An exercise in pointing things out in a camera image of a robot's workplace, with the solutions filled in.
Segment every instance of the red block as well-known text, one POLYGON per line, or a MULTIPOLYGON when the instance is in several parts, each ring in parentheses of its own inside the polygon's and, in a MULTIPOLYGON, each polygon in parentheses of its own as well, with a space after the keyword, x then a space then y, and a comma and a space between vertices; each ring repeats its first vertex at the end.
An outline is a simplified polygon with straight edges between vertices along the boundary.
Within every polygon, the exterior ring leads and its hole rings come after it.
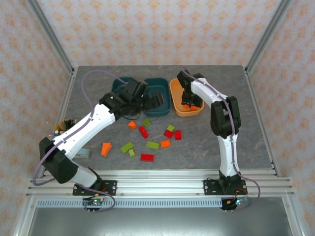
POLYGON ((171 139, 173 137, 173 135, 174 135, 174 133, 172 131, 169 131, 168 129, 164 133, 164 136, 168 137, 169 139, 171 139))
POLYGON ((176 140, 182 139, 182 132, 180 130, 175 130, 175 139, 176 140))
POLYGON ((139 127, 139 131, 140 133, 142 134, 143 138, 147 138, 149 135, 148 135, 148 132, 145 130, 145 128, 143 126, 140 126, 139 127))
POLYGON ((151 154, 141 154, 140 161, 150 161, 150 162, 153 162, 153 161, 154 161, 154 155, 151 155, 151 154))

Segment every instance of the gray table surface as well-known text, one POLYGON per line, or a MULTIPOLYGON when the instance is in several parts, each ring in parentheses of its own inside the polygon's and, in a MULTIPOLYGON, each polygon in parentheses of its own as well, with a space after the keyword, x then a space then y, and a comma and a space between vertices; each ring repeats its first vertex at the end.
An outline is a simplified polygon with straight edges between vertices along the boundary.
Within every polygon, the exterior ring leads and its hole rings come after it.
MULTIPOLYGON (((88 102, 81 92, 83 76, 91 70, 106 69, 118 76, 139 79, 162 77, 168 81, 177 76, 181 66, 79 66, 65 118, 82 119, 90 112, 88 102)), ((241 169, 270 168, 270 159, 259 126, 248 84, 241 66, 187 66, 191 73, 200 72, 217 90, 227 96, 238 99, 242 126, 237 140, 237 158, 241 169)), ((114 78, 104 73, 90 75, 86 82, 86 91, 96 104, 100 98, 111 91, 114 78)), ((94 136, 85 148, 91 150, 89 159, 75 159, 85 167, 96 170, 161 170, 161 169, 218 169, 220 168, 220 149, 217 137, 210 128, 210 108, 193 117, 182 118, 175 113, 174 106, 163 117, 141 117, 136 124, 148 118, 151 125, 146 129, 149 137, 144 139, 138 129, 129 129, 130 122, 120 118, 94 136), (182 131, 182 140, 171 140, 171 147, 153 150, 146 147, 148 140, 160 142, 167 126, 172 124, 182 131), (134 144, 135 157, 123 154, 120 147, 127 142, 134 144), (100 155, 102 143, 111 143, 107 158, 100 155), (154 154, 155 160, 141 162, 142 153, 154 154)))

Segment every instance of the yellow-green block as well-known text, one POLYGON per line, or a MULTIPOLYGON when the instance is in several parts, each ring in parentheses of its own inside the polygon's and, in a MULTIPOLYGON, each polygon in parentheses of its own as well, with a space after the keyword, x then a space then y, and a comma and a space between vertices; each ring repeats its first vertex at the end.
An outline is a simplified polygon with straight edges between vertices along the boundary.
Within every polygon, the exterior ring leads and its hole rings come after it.
POLYGON ((129 152, 129 156, 134 157, 134 151, 133 151, 133 149, 130 149, 128 152, 129 152))
POLYGON ((155 143, 155 142, 148 141, 148 142, 147 142, 147 147, 148 147, 148 148, 152 148, 152 149, 158 150, 159 143, 155 143))
POLYGON ((120 150, 123 152, 123 153, 126 153, 128 150, 132 149, 133 148, 133 144, 132 142, 129 142, 127 143, 126 145, 122 146, 120 148, 120 150))
POLYGON ((171 124, 167 127, 167 130, 169 130, 171 132, 173 132, 174 129, 175 129, 175 127, 171 124))
POLYGON ((142 121, 142 123, 147 127, 148 125, 150 125, 150 121, 148 119, 145 119, 144 121, 142 121))

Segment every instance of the wallpaper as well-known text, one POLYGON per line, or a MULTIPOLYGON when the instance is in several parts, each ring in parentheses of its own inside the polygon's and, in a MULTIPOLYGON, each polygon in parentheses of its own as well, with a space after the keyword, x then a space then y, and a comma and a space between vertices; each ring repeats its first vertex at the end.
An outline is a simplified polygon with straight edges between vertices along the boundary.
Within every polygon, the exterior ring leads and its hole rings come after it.
POLYGON ((72 66, 246 65, 281 0, 38 0, 72 66))
POLYGON ((25 0, 0 1, 0 235, 11 236, 68 74, 25 0))
POLYGON ((251 74, 260 112, 283 176, 315 232, 315 5, 293 0, 251 74))

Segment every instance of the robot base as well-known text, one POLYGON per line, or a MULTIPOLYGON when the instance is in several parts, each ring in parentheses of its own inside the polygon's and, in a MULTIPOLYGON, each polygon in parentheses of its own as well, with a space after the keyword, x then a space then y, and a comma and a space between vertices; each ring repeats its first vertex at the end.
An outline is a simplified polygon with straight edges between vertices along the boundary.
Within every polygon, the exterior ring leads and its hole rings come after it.
POLYGON ((219 179, 206 179, 203 181, 205 195, 246 195, 247 187, 245 180, 238 175, 225 177, 219 171, 219 179))

